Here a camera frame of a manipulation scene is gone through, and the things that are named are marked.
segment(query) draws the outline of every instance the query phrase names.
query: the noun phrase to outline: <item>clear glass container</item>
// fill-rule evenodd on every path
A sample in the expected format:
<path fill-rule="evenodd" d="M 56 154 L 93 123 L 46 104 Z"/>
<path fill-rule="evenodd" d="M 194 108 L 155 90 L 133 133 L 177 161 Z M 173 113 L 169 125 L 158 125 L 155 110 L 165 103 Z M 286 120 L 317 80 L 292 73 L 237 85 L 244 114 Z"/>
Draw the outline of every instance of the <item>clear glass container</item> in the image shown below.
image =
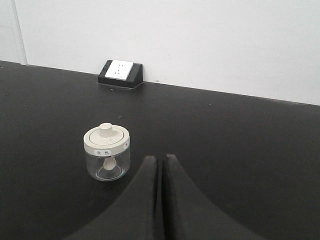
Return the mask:
<path fill-rule="evenodd" d="M 85 153 L 86 168 L 89 174 L 99 181 L 107 182 L 121 178 L 130 167 L 130 147 L 122 153 L 108 157 Z"/>
<path fill-rule="evenodd" d="M 122 126 L 102 123 L 83 137 L 86 168 L 96 180 L 121 178 L 130 167 L 130 136 Z"/>

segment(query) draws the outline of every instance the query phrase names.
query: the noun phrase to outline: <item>black curved object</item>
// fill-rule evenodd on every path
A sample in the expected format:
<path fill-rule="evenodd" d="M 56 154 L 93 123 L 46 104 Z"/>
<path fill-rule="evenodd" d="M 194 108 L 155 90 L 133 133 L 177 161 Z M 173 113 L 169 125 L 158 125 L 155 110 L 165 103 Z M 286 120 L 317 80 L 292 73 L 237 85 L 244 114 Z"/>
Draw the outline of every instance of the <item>black curved object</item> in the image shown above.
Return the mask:
<path fill-rule="evenodd" d="M 119 198 L 66 240 L 153 240 L 158 161 L 146 156 Z"/>
<path fill-rule="evenodd" d="M 188 177 L 175 155 L 167 155 L 163 161 L 162 208 L 168 240 L 265 239 L 209 201 Z"/>

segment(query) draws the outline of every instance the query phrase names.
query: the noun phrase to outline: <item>white outlet plate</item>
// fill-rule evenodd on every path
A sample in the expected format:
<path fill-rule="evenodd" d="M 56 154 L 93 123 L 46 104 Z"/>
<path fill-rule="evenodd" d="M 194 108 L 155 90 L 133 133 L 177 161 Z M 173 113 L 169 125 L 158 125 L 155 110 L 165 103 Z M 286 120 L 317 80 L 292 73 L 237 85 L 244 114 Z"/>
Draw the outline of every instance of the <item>white outlet plate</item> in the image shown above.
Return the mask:
<path fill-rule="evenodd" d="M 127 80 L 133 65 L 134 63 L 131 61 L 112 60 L 104 76 L 111 79 Z"/>

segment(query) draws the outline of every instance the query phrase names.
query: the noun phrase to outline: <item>jar lid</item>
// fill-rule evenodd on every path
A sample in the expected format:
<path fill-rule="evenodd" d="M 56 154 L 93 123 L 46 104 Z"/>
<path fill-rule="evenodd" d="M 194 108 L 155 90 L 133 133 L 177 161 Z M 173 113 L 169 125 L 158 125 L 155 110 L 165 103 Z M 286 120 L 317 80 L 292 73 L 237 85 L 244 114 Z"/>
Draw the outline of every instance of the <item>jar lid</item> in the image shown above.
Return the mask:
<path fill-rule="evenodd" d="M 97 157 L 109 157 L 122 153 L 130 146 L 130 136 L 122 126 L 102 123 L 86 132 L 84 150 Z"/>

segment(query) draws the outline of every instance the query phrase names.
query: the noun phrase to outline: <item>black countertop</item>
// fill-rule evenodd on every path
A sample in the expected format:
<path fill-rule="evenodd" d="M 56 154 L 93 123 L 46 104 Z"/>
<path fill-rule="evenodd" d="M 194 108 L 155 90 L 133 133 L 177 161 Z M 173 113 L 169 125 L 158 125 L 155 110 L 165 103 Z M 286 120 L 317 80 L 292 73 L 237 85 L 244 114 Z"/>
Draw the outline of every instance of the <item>black countertop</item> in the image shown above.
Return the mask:
<path fill-rule="evenodd" d="M 122 90 L 87 73 L 0 66 L 1 239 L 64 238 L 120 195 L 144 156 L 167 153 L 261 236 L 320 239 L 320 106 L 148 82 Z M 103 122 L 131 137 L 128 173 L 107 183 L 88 175 L 83 150 L 83 135 Z"/>

